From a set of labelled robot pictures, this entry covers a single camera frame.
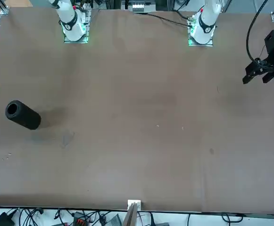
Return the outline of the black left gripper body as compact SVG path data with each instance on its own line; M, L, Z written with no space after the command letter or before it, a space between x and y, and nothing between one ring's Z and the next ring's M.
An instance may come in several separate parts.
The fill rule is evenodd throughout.
M246 73L262 73L274 71L274 30L272 30L264 39L267 50L265 59L255 58L258 63L250 63L246 68Z

